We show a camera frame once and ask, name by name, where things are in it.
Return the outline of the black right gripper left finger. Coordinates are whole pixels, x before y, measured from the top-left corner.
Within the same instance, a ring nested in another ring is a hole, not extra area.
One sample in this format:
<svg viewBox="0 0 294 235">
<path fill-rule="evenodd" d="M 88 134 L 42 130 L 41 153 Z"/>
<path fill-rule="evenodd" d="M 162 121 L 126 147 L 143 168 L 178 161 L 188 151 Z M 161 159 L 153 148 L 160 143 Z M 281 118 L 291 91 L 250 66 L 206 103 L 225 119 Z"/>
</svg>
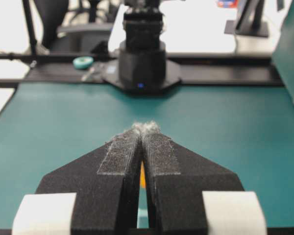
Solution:
<svg viewBox="0 0 294 235">
<path fill-rule="evenodd" d="M 15 215 L 14 235 L 118 235 L 137 224 L 140 135 L 128 130 L 46 174 Z"/>
</svg>

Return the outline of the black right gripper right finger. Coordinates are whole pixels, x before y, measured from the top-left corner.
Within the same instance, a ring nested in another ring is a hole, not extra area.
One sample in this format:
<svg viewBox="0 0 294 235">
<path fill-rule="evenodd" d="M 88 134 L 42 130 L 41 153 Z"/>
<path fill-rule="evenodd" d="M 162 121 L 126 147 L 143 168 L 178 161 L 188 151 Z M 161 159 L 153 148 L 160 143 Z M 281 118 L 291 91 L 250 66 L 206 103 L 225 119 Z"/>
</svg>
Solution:
<svg viewBox="0 0 294 235">
<path fill-rule="evenodd" d="M 163 235 L 265 235 L 253 191 L 238 175 L 158 131 L 142 136 L 147 197 Z"/>
</svg>

